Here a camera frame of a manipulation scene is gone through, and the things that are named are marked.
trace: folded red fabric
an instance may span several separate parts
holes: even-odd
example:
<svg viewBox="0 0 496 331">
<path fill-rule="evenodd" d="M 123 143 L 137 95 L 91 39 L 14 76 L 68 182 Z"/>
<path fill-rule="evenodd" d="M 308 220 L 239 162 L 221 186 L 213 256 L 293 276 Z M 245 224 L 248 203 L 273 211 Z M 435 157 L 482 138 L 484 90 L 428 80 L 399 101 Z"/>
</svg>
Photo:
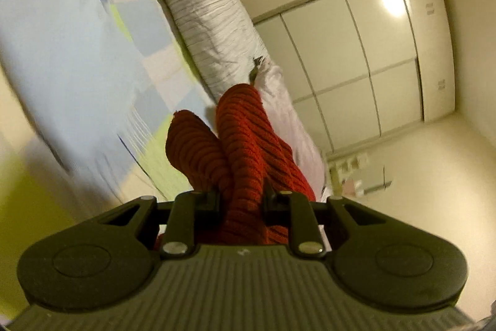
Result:
<svg viewBox="0 0 496 331">
<path fill-rule="evenodd" d="M 276 191 L 293 190 L 315 201 L 312 188 L 294 163 L 291 148 L 272 130 L 258 91 L 246 84 L 230 88 L 216 111 L 219 137 L 191 111 L 174 114 L 165 146 L 172 166 L 192 187 L 222 195 L 222 223 L 196 234 L 211 244 L 287 243 L 288 231 L 267 228 L 260 204 L 264 179 Z"/>
</svg>

